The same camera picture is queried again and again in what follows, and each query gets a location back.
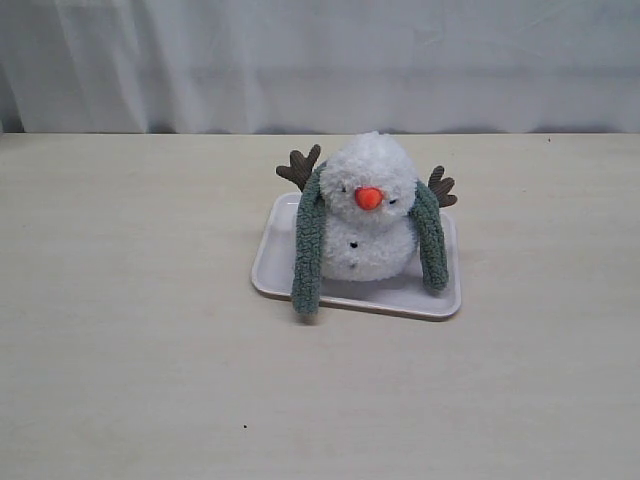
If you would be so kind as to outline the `white rectangular tray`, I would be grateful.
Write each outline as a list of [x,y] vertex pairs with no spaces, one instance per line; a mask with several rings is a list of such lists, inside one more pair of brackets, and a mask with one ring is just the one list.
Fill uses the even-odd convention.
[[[260,294],[291,301],[295,257],[295,217],[301,195],[279,196],[270,211],[251,270],[251,282]],[[321,304],[332,308],[370,311],[414,319],[444,319],[462,305],[461,273],[456,223],[441,213],[445,236],[449,283],[441,292],[428,291],[422,284],[418,257],[391,279],[375,282],[324,280]]]

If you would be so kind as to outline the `white backdrop curtain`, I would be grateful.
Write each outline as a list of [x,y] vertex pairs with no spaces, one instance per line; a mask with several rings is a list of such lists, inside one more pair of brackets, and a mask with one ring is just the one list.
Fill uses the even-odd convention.
[[635,1],[5,1],[1,128],[637,132]]

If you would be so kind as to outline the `green knitted scarf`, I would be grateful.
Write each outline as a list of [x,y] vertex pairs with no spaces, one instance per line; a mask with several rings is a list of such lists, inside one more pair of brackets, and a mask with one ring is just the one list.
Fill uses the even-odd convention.
[[415,257],[423,287],[443,291],[449,269],[440,210],[438,191],[410,166],[322,163],[309,175],[295,217],[294,311],[317,313],[324,280],[387,280]]

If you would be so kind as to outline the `white plush snowman toy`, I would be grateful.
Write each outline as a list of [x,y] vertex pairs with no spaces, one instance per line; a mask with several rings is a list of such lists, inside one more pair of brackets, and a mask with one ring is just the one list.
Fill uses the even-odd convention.
[[296,276],[372,282],[399,275],[417,258],[424,284],[449,282],[440,212],[454,205],[455,181],[443,166],[422,180],[409,154],[389,134],[353,137],[319,159],[293,150],[276,174],[300,190]]

